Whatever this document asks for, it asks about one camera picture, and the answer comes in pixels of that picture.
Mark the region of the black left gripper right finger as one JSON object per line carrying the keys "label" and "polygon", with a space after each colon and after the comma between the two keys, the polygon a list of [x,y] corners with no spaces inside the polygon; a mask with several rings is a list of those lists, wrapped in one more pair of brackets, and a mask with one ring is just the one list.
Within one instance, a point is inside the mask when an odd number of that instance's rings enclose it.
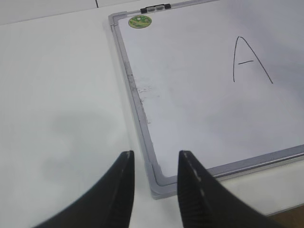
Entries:
{"label": "black left gripper right finger", "polygon": [[222,186],[190,151],[180,151],[178,203],[185,228],[280,228]]}

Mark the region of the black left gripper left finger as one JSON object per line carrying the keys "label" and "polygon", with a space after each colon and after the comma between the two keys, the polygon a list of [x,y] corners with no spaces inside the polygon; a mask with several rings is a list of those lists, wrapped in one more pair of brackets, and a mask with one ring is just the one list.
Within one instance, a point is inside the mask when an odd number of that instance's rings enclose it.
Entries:
{"label": "black left gripper left finger", "polygon": [[135,191],[134,152],[122,152],[104,176],[39,228],[127,228]]}

